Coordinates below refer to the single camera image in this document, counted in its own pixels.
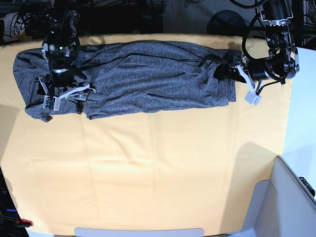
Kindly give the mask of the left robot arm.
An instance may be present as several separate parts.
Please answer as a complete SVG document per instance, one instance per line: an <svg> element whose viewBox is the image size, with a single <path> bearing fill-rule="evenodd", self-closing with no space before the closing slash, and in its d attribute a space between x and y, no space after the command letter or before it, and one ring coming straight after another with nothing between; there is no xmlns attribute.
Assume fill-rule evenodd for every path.
<svg viewBox="0 0 316 237"><path fill-rule="evenodd" d="M216 68L214 77L218 80L233 79L245 83L246 79L241 74L246 73L251 81L273 79L281 84L284 84L286 79L293 78L299 72L299 62L298 50L291 35L293 13L289 1L261 0L254 5L242 5L235 1L233 3L244 9L259 8L259 12L242 38L243 55L230 56L224 64ZM269 56L266 58L254 58L246 49L250 32L259 19L267 22L265 38Z"/></svg>

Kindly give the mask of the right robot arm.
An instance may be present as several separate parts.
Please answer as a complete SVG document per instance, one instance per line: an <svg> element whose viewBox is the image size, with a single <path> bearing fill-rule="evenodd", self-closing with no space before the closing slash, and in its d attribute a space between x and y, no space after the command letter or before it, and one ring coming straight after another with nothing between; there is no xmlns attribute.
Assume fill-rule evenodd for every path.
<svg viewBox="0 0 316 237"><path fill-rule="evenodd" d="M75 27L79 8L80 3L75 0L56 0L49 16L49 31L41 46L49 73L35 79L37 93L44 96L44 109L58 111L63 99L73 97L76 113L81 114L90 92L95 91L87 76L72 65L80 50Z"/></svg>

